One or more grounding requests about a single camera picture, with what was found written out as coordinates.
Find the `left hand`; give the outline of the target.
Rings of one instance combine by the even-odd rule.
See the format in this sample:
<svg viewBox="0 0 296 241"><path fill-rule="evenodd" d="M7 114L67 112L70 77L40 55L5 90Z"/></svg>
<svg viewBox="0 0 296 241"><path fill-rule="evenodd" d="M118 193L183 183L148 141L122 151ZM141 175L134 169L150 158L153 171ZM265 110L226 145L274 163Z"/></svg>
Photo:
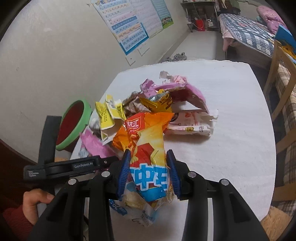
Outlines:
<svg viewBox="0 0 296 241"><path fill-rule="evenodd" d="M42 189L33 189L23 194L23 214L25 218L32 224L35 225L38 221L38 210L37 205L39 203L49 204L53 199L54 195L46 192Z"/></svg>

